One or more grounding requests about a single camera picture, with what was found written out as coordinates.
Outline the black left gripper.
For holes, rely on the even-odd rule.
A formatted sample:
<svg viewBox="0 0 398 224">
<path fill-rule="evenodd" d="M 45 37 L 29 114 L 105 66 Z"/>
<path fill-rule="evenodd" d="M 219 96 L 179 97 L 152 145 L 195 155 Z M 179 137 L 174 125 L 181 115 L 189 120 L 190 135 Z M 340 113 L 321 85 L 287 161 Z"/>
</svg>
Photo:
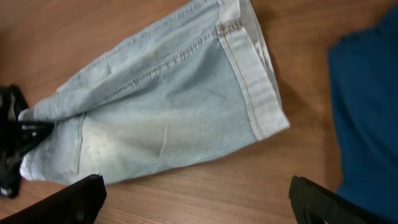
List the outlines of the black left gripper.
<svg viewBox="0 0 398 224">
<path fill-rule="evenodd" d="M 17 86 L 1 87 L 1 197 L 18 196 L 19 168 L 24 156 L 46 139 L 55 126 L 42 121 L 19 121 L 19 114 L 27 108 Z"/>
</svg>

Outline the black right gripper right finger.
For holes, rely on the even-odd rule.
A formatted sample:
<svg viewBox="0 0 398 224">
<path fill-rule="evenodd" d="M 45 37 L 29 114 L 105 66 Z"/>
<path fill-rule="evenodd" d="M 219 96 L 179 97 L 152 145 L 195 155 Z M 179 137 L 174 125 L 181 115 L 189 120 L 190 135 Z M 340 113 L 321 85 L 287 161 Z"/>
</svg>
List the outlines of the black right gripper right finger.
<svg viewBox="0 0 398 224">
<path fill-rule="evenodd" d="M 292 177 L 289 199 L 298 224 L 389 224 L 305 177 Z"/>
</svg>

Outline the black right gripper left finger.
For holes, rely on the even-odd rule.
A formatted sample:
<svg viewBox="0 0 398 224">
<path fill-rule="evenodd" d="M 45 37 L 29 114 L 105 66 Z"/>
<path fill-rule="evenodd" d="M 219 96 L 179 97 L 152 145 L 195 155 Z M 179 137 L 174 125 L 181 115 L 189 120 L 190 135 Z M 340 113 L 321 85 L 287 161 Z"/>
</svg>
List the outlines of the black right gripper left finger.
<svg viewBox="0 0 398 224">
<path fill-rule="evenodd" d="M 1 224 L 92 224 L 107 192 L 103 177 L 92 174 L 1 220 Z"/>
</svg>

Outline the light blue denim shorts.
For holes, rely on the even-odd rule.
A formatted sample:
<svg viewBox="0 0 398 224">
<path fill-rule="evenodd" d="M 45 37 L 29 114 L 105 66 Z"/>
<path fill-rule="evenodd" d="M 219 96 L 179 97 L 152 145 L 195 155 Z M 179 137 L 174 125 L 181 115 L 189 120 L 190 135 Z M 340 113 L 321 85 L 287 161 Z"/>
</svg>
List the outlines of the light blue denim shorts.
<svg viewBox="0 0 398 224">
<path fill-rule="evenodd" d="M 287 129 L 247 0 L 191 1 L 106 52 L 19 115 L 55 123 L 27 180 L 107 184 L 228 155 Z"/>
</svg>

